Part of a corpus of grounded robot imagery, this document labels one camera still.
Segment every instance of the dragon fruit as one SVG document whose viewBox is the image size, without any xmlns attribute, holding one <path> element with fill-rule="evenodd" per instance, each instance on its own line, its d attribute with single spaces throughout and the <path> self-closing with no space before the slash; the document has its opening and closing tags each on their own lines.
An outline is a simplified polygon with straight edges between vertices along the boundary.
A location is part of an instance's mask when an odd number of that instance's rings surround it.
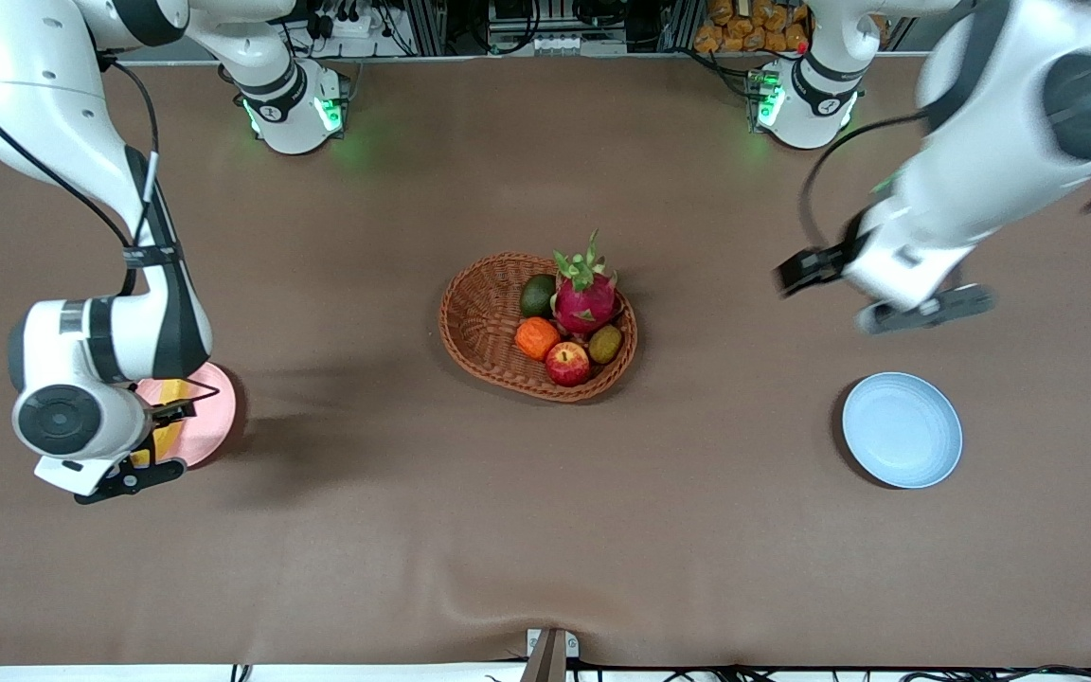
<svg viewBox="0 0 1091 682">
<path fill-rule="evenodd" d="M 591 334 L 618 313 L 618 273 L 607 276 L 606 259 L 597 259 L 597 232 L 588 241 L 587 254 L 567 259 L 554 251 L 563 277 L 554 295 L 554 320 L 572 334 Z"/>
</svg>

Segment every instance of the orange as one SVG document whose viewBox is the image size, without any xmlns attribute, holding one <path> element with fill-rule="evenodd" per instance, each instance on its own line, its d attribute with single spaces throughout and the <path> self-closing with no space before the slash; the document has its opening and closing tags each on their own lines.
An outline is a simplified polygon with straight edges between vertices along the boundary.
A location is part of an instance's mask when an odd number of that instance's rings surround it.
<svg viewBox="0 0 1091 682">
<path fill-rule="evenodd" d="M 546 354 L 563 340 L 554 324 L 540 316 L 531 316 L 516 328 L 516 347 L 535 361 L 542 362 Z"/>
</svg>

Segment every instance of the pink plate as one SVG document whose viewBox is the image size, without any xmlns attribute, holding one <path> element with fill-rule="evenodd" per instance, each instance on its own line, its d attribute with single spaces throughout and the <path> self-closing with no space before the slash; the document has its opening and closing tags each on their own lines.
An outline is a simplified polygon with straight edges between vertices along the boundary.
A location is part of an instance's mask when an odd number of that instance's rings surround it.
<svg viewBox="0 0 1091 682">
<path fill-rule="evenodd" d="M 159 460 L 178 457 L 193 467 L 215 453 L 229 435 L 230 427 L 233 426 L 233 415 L 238 409 L 238 397 L 233 394 L 233 384 L 230 383 L 229 376 L 215 363 L 205 362 L 200 369 L 191 372 L 191 379 L 220 388 L 220 393 L 212 398 L 196 400 L 196 416 L 179 422 L 179 435 L 168 448 L 165 448 L 165 452 L 164 447 L 159 446 L 159 453 L 156 455 Z M 155 405 L 161 402 L 163 385 L 168 381 L 179 380 L 143 379 L 137 383 L 137 394 L 149 405 Z M 187 397 L 190 398 L 209 393 L 193 384 L 188 385 L 185 391 Z"/>
</svg>

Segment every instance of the green fruit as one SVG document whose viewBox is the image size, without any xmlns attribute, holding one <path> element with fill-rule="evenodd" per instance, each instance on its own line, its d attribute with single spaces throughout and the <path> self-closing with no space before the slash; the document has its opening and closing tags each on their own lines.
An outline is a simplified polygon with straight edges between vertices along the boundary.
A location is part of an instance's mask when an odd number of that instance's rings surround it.
<svg viewBox="0 0 1091 682">
<path fill-rule="evenodd" d="M 621 350 L 621 342 L 622 335 L 620 328 L 612 325 L 602 326 L 589 338 L 588 355 L 595 362 L 607 366 L 607 363 L 613 362 L 614 358 L 618 357 L 618 350 Z"/>
<path fill-rule="evenodd" d="M 533 275 L 520 290 L 520 316 L 542 316 L 551 319 L 554 311 L 549 300 L 554 297 L 554 276 Z"/>
</svg>

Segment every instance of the table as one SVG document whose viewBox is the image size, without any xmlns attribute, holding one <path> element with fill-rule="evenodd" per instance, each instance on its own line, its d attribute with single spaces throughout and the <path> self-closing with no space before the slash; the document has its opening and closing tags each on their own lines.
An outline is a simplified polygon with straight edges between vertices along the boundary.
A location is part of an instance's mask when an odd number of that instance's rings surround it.
<svg viewBox="0 0 1091 682">
<path fill-rule="evenodd" d="M 879 60 L 858 121 L 909 111 Z M 142 69 L 161 182 L 237 372 L 245 441 L 181 482 L 80 507 L 14 441 L 5 334 L 43 298 L 116 290 L 116 242 L 0 164 L 0 665 L 411 663 L 577 632 L 607 665 L 1091 665 L 1091 217 L 1082 193 L 967 263 L 999 304 L 864 337 L 849 286 L 779 299 L 815 153 L 746 131 L 682 60 L 373 65 L 348 137 L 283 158 L 212 69 Z M 118 128 L 146 145 L 129 83 Z M 839 153 L 832 232 L 918 147 Z M 443 288 L 595 227 L 642 321 L 607 398 L 477 384 Z M 912 371 L 966 424 L 927 491 L 836 444 L 862 376 Z"/>
</svg>

